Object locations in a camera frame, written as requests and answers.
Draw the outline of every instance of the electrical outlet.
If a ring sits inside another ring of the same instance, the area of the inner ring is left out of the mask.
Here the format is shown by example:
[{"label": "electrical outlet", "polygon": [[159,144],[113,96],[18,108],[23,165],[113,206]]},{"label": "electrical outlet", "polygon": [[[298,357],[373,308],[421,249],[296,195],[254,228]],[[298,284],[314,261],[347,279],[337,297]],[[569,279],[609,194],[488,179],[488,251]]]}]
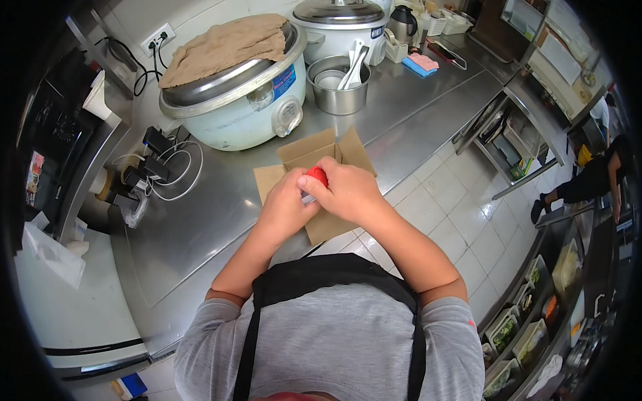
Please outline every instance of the electrical outlet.
[{"label": "electrical outlet", "polygon": [[[163,40],[161,44],[161,33],[163,32],[167,33],[167,39]],[[150,43],[154,42],[156,44],[156,52],[158,53],[158,50],[162,46],[165,46],[175,37],[176,33],[174,33],[174,30],[171,29],[171,26],[169,26],[169,24],[165,24],[157,29],[154,33],[152,33],[147,39],[145,39],[143,43],[141,43],[141,49],[143,49],[147,57],[151,57],[153,55],[153,50],[150,49]]]}]

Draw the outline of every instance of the towel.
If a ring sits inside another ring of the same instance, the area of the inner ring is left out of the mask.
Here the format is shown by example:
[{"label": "towel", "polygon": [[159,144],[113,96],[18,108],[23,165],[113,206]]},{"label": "towel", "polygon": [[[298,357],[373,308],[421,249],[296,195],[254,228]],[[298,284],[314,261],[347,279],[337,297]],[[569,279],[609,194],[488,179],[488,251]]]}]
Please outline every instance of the towel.
[{"label": "towel", "polygon": [[427,77],[429,75],[432,75],[437,71],[436,68],[433,68],[432,70],[426,71],[422,67],[419,67],[419,65],[417,63],[415,63],[414,61],[410,60],[408,57],[406,57],[403,60],[401,60],[401,63],[405,64],[405,66],[410,68],[412,71],[416,72],[422,78],[425,78],[425,77]]},{"label": "towel", "polygon": [[214,25],[173,54],[159,88],[170,88],[216,74],[253,58],[285,60],[279,14],[260,14]]},{"label": "towel", "polygon": [[423,68],[426,71],[439,68],[439,63],[437,63],[434,60],[431,60],[431,58],[428,56],[422,56],[418,53],[412,53],[408,57],[410,57],[410,60],[414,61],[415,64],[417,64],[419,67]]}]

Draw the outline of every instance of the cardboard box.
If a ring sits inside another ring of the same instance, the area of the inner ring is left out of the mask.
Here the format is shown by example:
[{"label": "cardboard box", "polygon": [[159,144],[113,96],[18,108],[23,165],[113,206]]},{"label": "cardboard box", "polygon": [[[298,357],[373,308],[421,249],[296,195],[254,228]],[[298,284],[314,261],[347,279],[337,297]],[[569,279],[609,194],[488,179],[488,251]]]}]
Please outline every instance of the cardboard box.
[{"label": "cardboard box", "polygon": [[[254,178],[256,178],[256,186],[259,189],[261,204],[265,203],[268,192],[288,171],[294,167],[310,169],[323,156],[331,156],[341,164],[352,164],[370,171],[375,177],[377,176],[354,127],[348,128],[338,143],[335,141],[335,137],[334,128],[328,128],[307,138],[281,146],[277,149],[277,154],[283,164],[254,169]],[[310,243],[317,245],[357,227],[354,223],[342,220],[328,213],[325,209],[321,209],[315,217],[308,221],[306,231]]]}]

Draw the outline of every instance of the gray t-shirt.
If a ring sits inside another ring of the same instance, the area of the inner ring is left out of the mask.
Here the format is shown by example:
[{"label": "gray t-shirt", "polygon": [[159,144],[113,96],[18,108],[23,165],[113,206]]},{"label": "gray t-shirt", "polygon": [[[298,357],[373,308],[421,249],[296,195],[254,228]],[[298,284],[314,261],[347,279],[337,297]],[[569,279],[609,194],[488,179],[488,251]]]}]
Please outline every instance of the gray t-shirt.
[{"label": "gray t-shirt", "polygon": [[[184,401],[231,400],[254,311],[224,299],[199,306],[175,358]],[[482,399],[482,346],[470,307],[445,297],[421,311],[422,400]],[[321,288],[261,309],[250,398],[321,391],[341,401],[405,400],[412,312],[366,284]]]}]

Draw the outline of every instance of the yellow bucket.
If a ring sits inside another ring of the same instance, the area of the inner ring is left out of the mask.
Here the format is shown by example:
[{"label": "yellow bucket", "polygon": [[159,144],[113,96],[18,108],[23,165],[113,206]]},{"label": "yellow bucket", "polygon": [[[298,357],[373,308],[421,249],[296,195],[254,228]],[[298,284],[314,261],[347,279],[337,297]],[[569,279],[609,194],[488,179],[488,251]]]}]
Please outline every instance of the yellow bucket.
[{"label": "yellow bucket", "polygon": [[580,148],[580,153],[577,155],[577,164],[580,167],[584,167],[591,160],[593,160],[591,152],[589,152],[588,148],[586,148],[586,145],[582,145],[582,147]]}]

